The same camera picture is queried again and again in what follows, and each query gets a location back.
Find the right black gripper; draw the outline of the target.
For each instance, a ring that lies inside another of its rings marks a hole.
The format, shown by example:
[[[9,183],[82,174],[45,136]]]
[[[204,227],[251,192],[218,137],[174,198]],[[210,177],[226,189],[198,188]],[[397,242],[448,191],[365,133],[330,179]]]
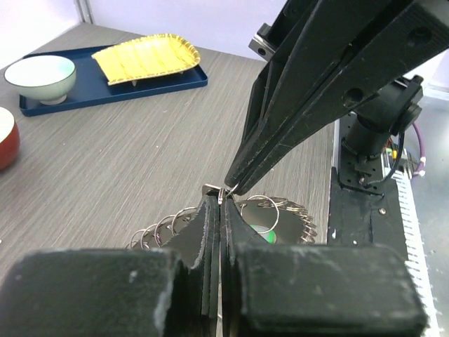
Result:
[[[447,1],[288,1],[248,45],[255,80],[225,182],[247,193],[294,147],[448,47]]]

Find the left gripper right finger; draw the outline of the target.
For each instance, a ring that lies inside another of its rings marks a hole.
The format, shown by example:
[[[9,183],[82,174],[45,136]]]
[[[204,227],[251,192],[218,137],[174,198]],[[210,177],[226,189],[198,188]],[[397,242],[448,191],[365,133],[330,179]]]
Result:
[[[225,336],[421,336],[428,318],[385,246],[270,244],[220,207]]]

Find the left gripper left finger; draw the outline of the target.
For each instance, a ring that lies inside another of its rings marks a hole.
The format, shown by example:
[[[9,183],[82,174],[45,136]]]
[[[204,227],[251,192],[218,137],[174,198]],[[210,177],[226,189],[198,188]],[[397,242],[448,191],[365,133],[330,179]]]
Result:
[[[214,336],[219,227],[205,196],[160,248],[28,254],[1,286],[1,335]]]

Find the metal key organizer disc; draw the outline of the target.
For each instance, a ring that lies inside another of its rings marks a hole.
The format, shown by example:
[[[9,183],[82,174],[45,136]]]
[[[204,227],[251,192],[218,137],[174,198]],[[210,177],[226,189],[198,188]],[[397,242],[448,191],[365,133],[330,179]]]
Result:
[[[316,226],[303,205],[286,198],[261,194],[236,201],[235,204],[239,215],[249,227],[261,225],[275,231],[275,244],[315,243]],[[189,206],[166,216],[159,222],[134,232],[125,248],[148,250],[156,246],[169,246],[169,241],[180,234],[175,228],[187,227],[195,214],[196,207]]]

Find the key with black tag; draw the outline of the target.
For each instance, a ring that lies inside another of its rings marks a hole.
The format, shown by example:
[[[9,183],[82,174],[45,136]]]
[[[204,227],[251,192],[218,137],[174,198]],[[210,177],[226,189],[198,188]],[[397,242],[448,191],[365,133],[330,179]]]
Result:
[[[211,184],[204,184],[201,188],[201,194],[202,195],[209,195],[219,198],[224,198],[226,196],[226,188],[225,187],[218,187]]]

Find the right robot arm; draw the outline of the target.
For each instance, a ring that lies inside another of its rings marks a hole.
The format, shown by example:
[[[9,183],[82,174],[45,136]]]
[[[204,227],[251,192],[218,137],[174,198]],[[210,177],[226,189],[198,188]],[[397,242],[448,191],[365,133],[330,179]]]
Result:
[[[404,74],[448,48],[447,1],[287,1],[262,38],[274,47],[250,94],[225,183],[247,193],[294,147],[348,112],[398,133]]]

